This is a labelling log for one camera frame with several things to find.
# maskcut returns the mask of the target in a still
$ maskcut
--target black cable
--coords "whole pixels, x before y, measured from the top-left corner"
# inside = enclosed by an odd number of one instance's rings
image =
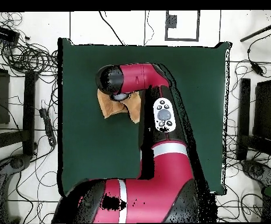
[[[112,28],[112,26],[103,18],[102,14],[101,14],[101,11],[98,11],[100,16],[101,16],[101,19],[110,27],[110,29],[113,31],[114,35],[116,35],[117,39],[119,40],[119,42],[121,43],[121,45],[125,45],[121,40],[120,38],[118,37],[118,35],[116,34],[116,32],[114,31],[114,29]]]
[[[33,210],[33,208],[34,208],[34,204],[33,204],[29,199],[27,199],[26,197],[24,197],[23,195],[21,195],[21,193],[18,191],[18,184],[19,184],[19,182],[20,182],[20,179],[21,179],[21,172],[19,173],[19,180],[18,180],[18,182],[17,182],[17,184],[16,184],[16,189],[15,189],[15,190],[16,190],[16,192],[18,193],[19,196],[21,196],[24,200],[29,201],[29,202],[31,203],[31,205],[32,205],[32,208],[30,209],[29,213],[26,215],[25,219],[23,220],[23,223],[22,223],[22,224],[25,224],[26,219],[29,217],[29,215],[31,214],[31,212],[32,212],[32,210]]]
[[[51,84],[51,96],[50,96],[50,102],[48,104],[47,111],[49,111],[49,109],[52,108],[52,109],[54,109],[54,114],[57,114],[55,111],[55,106],[57,106],[57,104],[58,104],[58,97],[57,97],[57,90],[58,90],[58,87],[57,87],[57,51],[54,51],[50,54],[48,49],[46,49],[44,46],[42,46],[40,44],[29,44],[28,43],[30,38],[24,32],[22,32],[21,30],[18,30],[16,28],[16,26],[20,25],[20,23],[22,22],[21,13],[1,12],[0,14],[1,14],[0,17],[2,19],[2,20],[0,20],[1,27],[16,31],[20,34],[19,42],[14,47],[10,47],[10,46],[0,42],[0,51],[1,51],[0,56],[2,57],[2,59],[4,61],[4,64],[3,63],[0,63],[0,64],[2,65],[3,69],[5,69],[5,66],[9,67],[9,69],[10,69],[9,71],[11,71],[13,73],[13,75],[12,74],[10,75],[11,77],[24,78],[25,76],[22,75],[23,73],[25,73],[26,71],[29,71],[29,70],[33,70],[38,73],[39,79],[41,81],[48,83],[48,84]],[[46,81],[41,76],[53,76],[54,79],[51,81]],[[9,99],[15,98],[15,97],[17,97],[19,104],[17,104],[17,103],[9,103],[9,104],[24,106],[24,104],[22,104],[22,102],[20,101],[19,96],[10,97]],[[20,131],[12,113],[6,107],[4,107],[2,105],[0,105],[0,106],[3,107],[5,110],[7,110],[9,112],[9,114],[12,116],[14,123],[16,125],[15,130]],[[36,177],[37,177],[38,181],[39,181],[39,178],[37,176],[37,169],[44,163],[47,156],[54,149],[55,149],[55,147],[51,148],[50,151],[48,153],[46,153],[45,155],[42,155],[39,157],[36,155],[36,158],[31,160],[30,163],[35,162],[35,171],[33,173],[36,173]],[[9,164],[9,161],[12,158],[13,153],[14,153],[14,151],[11,153],[10,157],[7,157],[5,159],[0,160],[0,169],[2,166]],[[36,168],[37,161],[43,157],[45,157],[45,158],[43,159],[41,164]],[[20,192],[18,191],[18,188],[27,180],[26,179],[25,181],[20,183],[20,179],[21,179],[21,173],[20,173],[19,181],[16,185],[16,188],[11,193],[13,193],[16,190],[18,192],[18,194],[24,199],[23,200],[24,202],[29,202],[32,204],[32,208],[31,208],[30,212],[27,214],[27,216],[24,219],[23,223],[25,223],[27,218],[29,217],[29,215],[31,214],[31,212],[33,210],[33,202],[31,200],[28,200],[24,196],[22,196],[20,194]],[[44,201],[41,202],[38,199],[38,201],[36,201],[36,202],[38,203],[37,215],[33,219],[35,219],[38,216],[40,223],[43,223],[44,219],[41,220],[40,212],[42,210]]]
[[[257,41],[259,40],[263,40],[263,39],[266,39],[268,38],[269,36],[271,36],[271,33],[268,34],[267,36],[265,37],[262,37],[262,38],[259,38],[257,40],[255,40],[254,42],[251,43],[251,45],[249,46],[248,50],[247,50],[247,53],[248,53],[248,60],[249,62],[251,63],[252,65],[252,68],[253,70],[260,76],[264,77],[264,78],[271,78],[271,75],[270,76],[265,76],[266,72],[263,72],[263,70],[261,70],[260,68],[260,65],[270,65],[271,66],[271,62],[253,62],[251,59],[250,59],[250,53],[251,53],[251,47],[253,44],[255,44]]]
[[[149,39],[149,40],[147,40],[145,43],[144,43],[144,45],[146,46],[146,44],[148,43],[148,41],[150,41],[150,40],[152,40],[152,38],[153,38],[153,36],[154,36],[154,29],[150,26],[150,24],[149,24],[149,14],[150,14],[150,10],[148,11],[148,16],[147,16],[147,24],[148,24],[148,26],[152,29],[152,36],[151,36],[151,38]]]

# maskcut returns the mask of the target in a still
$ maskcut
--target cloth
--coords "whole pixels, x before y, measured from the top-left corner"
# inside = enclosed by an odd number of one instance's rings
[[[98,89],[97,98],[104,118],[117,113],[128,113],[132,122],[136,124],[140,121],[141,98],[138,92],[132,93],[125,100],[113,101],[109,95]]]

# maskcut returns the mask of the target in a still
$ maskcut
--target dark green mat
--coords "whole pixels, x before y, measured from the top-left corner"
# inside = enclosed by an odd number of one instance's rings
[[[164,64],[176,79],[210,191],[224,193],[221,168],[229,43],[217,48],[137,47],[71,45],[63,39],[62,45],[63,164],[59,163],[65,193],[85,178],[138,176],[138,124],[124,113],[103,118],[95,74],[105,65],[142,62]]]

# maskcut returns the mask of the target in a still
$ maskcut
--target red robot arm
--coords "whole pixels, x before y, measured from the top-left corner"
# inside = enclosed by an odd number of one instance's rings
[[[143,90],[139,124],[141,175],[138,179],[92,180],[78,185],[67,198],[77,202],[83,194],[84,203],[75,205],[78,209],[71,218],[58,221],[57,215],[64,211],[59,204],[54,221],[197,222],[196,185],[171,82],[165,73],[155,64],[108,65],[99,70],[96,83],[113,100]],[[107,207],[111,200],[120,201],[119,207]]]

